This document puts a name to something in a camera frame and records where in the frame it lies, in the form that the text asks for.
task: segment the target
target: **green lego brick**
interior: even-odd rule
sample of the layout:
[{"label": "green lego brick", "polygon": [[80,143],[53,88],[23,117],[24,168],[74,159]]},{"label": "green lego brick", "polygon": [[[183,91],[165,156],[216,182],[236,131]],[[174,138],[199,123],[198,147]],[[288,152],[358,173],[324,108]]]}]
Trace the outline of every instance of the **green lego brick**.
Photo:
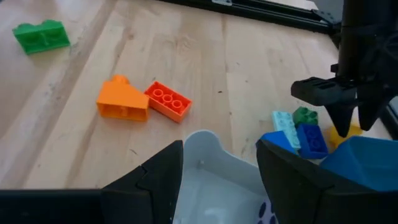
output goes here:
[{"label": "green lego brick", "polygon": [[301,106],[294,111],[293,122],[296,127],[300,124],[318,125],[318,113]]},{"label": "green lego brick", "polygon": [[61,22],[46,20],[39,25],[20,24],[12,30],[26,54],[67,47],[68,35]]}]

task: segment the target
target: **wooden table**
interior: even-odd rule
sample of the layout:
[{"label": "wooden table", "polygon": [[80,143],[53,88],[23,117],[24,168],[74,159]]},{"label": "wooden table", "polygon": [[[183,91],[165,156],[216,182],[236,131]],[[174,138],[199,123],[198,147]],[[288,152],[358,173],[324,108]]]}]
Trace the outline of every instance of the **wooden table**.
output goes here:
[{"label": "wooden table", "polygon": [[[63,22],[72,46],[25,55],[12,28],[46,19]],[[332,77],[338,58],[323,34],[152,0],[5,0],[0,20],[3,189],[104,187],[198,129],[255,162],[272,111],[305,105],[290,95],[293,81]],[[190,114],[181,124],[156,111],[145,123],[98,116],[115,73],[142,91],[171,86],[193,100]],[[365,135],[389,138],[380,121]]]}]

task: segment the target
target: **black metal frame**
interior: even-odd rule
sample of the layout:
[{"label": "black metal frame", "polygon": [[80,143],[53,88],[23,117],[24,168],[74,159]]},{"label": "black metal frame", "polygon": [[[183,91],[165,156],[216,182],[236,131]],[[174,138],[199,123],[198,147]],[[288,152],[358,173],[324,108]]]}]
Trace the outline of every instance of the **black metal frame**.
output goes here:
[{"label": "black metal frame", "polygon": [[[209,11],[246,17],[264,22],[328,34],[336,47],[340,46],[341,18],[321,10],[308,10],[261,0],[160,0]],[[393,139],[398,139],[398,115],[392,105],[380,115]]]}]

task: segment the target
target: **light blue lego brick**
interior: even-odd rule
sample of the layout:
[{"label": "light blue lego brick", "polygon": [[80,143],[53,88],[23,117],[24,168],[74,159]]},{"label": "light blue lego brick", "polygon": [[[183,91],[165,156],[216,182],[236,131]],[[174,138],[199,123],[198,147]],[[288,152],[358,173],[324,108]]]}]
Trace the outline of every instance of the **light blue lego brick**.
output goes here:
[{"label": "light blue lego brick", "polygon": [[274,121],[274,129],[283,131],[294,149],[300,149],[300,141],[297,137],[296,128],[291,113],[283,111],[273,111],[272,120]]}]

